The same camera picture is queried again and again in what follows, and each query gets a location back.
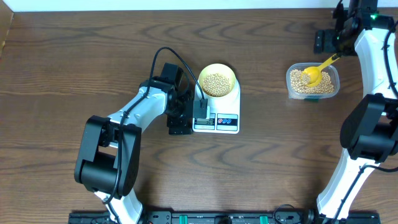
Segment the yellow measuring scoop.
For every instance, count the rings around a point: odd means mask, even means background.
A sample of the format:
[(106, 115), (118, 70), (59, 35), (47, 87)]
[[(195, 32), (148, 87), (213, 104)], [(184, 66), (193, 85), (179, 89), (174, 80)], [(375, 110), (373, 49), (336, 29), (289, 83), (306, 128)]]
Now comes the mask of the yellow measuring scoop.
[(334, 54), (319, 66), (307, 67), (301, 73), (300, 81), (307, 87), (318, 86), (322, 80), (322, 70), (337, 61), (340, 57), (341, 54)]

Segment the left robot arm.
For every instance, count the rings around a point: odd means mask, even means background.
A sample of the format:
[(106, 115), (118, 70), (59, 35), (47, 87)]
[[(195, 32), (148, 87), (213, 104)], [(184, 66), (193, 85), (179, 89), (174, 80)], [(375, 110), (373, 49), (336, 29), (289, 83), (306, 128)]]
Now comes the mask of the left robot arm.
[(119, 111), (91, 116), (76, 160), (74, 178), (105, 204), (116, 223), (138, 223), (144, 210), (133, 186), (139, 169), (143, 132), (166, 114), (172, 134), (191, 134), (186, 118), (193, 108), (193, 92), (179, 92), (174, 81), (146, 80), (137, 95)]

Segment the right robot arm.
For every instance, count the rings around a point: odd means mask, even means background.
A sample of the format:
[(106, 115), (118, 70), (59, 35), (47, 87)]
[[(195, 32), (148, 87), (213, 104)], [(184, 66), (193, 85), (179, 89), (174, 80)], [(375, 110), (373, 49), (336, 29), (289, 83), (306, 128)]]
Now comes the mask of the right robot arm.
[(397, 154), (397, 21), (379, 13), (377, 0), (340, 1), (332, 18), (335, 28), (317, 31), (314, 52), (357, 56), (363, 99), (343, 122), (338, 165), (304, 223), (368, 223), (372, 215), (355, 218), (349, 209), (371, 173), (389, 172), (381, 164)]

